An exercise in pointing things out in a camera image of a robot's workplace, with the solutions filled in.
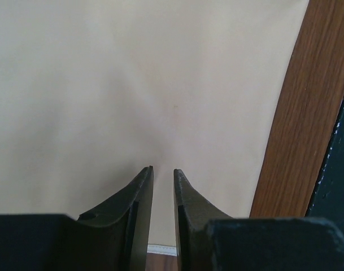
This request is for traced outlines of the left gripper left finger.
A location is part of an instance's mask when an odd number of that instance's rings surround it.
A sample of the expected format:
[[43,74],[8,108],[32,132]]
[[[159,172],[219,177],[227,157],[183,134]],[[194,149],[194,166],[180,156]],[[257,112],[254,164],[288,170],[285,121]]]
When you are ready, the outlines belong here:
[[153,168],[78,219],[0,215],[0,270],[144,270]]

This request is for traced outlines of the peach satin napkin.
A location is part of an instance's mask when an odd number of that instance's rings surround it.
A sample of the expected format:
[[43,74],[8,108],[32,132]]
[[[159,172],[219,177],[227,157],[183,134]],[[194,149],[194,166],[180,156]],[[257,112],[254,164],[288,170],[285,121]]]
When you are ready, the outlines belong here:
[[77,217],[151,165],[152,251],[176,168],[247,217],[307,6],[0,1],[0,213]]

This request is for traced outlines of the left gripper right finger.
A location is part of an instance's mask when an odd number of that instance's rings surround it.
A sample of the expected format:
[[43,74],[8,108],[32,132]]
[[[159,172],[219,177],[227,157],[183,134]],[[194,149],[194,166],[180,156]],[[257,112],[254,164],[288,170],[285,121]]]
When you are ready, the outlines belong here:
[[232,218],[173,172],[179,270],[344,270],[344,235],[324,218]]

